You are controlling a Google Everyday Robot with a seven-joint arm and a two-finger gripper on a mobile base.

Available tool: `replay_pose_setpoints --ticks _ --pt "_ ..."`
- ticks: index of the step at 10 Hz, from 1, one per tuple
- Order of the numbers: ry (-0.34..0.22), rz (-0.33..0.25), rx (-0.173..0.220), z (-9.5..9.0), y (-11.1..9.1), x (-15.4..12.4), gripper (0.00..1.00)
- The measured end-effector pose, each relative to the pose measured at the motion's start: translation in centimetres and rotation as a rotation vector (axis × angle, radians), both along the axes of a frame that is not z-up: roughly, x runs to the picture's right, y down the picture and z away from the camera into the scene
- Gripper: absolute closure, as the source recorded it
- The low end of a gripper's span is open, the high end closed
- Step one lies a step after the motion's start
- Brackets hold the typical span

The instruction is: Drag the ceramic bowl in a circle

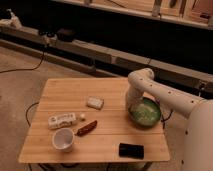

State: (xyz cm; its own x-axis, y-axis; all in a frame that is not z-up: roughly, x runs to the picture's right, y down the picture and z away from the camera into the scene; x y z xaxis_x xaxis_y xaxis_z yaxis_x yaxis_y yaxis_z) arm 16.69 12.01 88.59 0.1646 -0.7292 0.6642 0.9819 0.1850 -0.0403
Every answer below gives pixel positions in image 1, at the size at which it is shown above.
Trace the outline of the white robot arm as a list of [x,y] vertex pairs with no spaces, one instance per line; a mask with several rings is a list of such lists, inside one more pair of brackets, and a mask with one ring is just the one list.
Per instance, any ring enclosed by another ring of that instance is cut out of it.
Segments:
[[128,82],[127,108],[146,92],[188,119],[181,170],[213,171],[213,99],[158,83],[150,68],[131,72]]

